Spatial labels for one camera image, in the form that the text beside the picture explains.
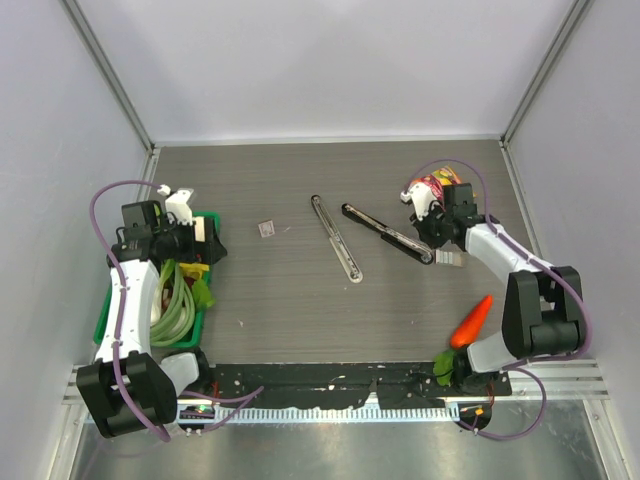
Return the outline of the red white staple box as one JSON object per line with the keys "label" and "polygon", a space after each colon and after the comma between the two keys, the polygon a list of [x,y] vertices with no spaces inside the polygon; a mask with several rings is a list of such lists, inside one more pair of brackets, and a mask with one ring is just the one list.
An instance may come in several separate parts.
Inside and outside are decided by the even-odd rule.
{"label": "red white staple box", "polygon": [[258,228],[262,238],[268,238],[275,234],[275,226],[272,220],[259,223]]}

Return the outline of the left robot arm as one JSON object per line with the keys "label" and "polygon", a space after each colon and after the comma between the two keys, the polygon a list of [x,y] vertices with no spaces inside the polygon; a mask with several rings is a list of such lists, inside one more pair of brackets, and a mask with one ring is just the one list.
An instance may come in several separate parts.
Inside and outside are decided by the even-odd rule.
{"label": "left robot arm", "polygon": [[111,296],[104,335],[93,362],[77,372],[77,388],[105,438],[148,429],[167,439],[185,392],[205,397],[213,385],[205,354],[192,341],[197,318],[211,302],[209,270],[227,250],[219,217],[195,214],[189,191],[165,202],[122,207],[122,225],[107,263]]}

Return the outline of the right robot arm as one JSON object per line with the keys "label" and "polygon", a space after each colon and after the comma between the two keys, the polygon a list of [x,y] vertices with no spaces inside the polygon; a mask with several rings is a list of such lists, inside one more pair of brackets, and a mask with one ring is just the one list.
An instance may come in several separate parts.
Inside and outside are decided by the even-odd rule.
{"label": "right robot arm", "polygon": [[443,187],[439,195],[416,182],[401,195],[413,207],[410,221],[422,242],[446,243],[480,260],[505,287],[498,332],[456,349],[451,382],[472,395],[498,372],[529,361],[572,358],[587,348],[589,320],[579,273],[556,267],[526,250],[486,211],[468,183]]}

